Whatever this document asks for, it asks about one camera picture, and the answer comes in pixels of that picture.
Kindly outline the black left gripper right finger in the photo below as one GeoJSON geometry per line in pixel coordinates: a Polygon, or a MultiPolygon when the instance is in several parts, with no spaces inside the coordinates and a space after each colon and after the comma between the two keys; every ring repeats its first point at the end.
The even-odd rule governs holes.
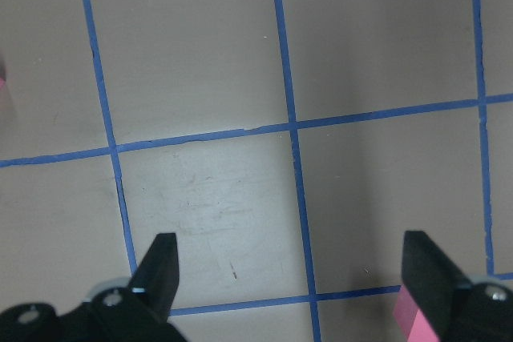
{"type": "Polygon", "coordinates": [[[403,237],[401,274],[436,336],[448,336],[471,293],[470,279],[424,231],[411,230],[403,237]]]}

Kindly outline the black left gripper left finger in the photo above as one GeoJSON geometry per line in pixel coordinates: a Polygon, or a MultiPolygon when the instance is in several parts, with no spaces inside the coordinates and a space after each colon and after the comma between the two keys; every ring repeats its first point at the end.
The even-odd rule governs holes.
{"type": "Polygon", "coordinates": [[[179,287],[176,233],[156,235],[130,280],[130,291],[166,321],[179,287]]]}

